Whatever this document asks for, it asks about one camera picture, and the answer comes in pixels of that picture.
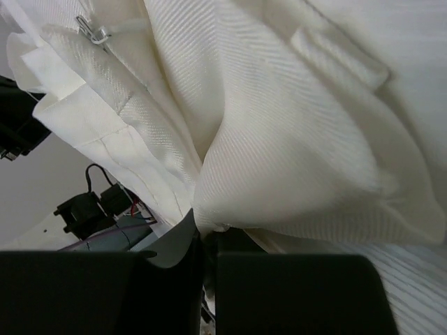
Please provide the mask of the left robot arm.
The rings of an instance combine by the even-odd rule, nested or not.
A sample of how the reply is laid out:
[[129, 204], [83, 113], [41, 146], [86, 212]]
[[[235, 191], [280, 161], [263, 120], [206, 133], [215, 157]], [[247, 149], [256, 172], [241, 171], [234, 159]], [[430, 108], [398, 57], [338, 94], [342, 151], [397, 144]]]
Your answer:
[[51, 133], [33, 111], [44, 94], [21, 90], [17, 83], [1, 77], [1, 158], [14, 161], [27, 156]]

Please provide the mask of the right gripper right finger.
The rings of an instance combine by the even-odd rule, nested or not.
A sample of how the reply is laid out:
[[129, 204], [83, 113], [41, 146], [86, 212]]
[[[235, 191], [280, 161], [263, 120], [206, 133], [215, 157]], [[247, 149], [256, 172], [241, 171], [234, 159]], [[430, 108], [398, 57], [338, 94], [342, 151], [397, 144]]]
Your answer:
[[217, 334], [397, 334], [381, 277], [361, 255], [269, 254], [214, 233]]

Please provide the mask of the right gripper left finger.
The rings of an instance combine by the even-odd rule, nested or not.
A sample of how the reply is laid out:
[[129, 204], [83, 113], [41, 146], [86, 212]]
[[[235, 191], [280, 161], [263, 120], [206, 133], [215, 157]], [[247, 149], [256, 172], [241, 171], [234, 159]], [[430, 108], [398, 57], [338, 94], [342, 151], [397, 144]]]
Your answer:
[[202, 246], [193, 214], [139, 252], [5, 251], [2, 334], [197, 334]]

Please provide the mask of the white skirt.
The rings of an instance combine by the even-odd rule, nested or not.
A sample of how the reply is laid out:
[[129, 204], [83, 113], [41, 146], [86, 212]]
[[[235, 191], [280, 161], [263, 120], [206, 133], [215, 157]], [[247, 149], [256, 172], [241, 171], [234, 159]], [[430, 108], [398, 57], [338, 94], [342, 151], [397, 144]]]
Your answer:
[[445, 1], [2, 1], [33, 114], [175, 227], [379, 270], [446, 333]]

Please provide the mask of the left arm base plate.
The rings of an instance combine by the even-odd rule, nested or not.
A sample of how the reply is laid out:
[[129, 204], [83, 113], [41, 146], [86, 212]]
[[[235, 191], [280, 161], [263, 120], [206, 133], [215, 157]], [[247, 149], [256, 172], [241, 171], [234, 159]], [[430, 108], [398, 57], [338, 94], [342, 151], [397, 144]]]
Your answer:
[[[92, 168], [98, 168], [109, 185], [99, 195], [93, 191]], [[112, 182], [99, 164], [92, 163], [86, 167], [85, 179], [87, 192], [63, 202], [54, 211], [54, 215], [65, 222], [64, 232], [78, 238], [77, 242], [63, 247], [63, 251], [81, 246], [89, 248], [91, 241], [114, 233], [122, 235], [131, 248], [136, 243], [130, 239], [128, 231], [143, 229], [151, 232], [158, 223], [143, 201], [119, 182]]]

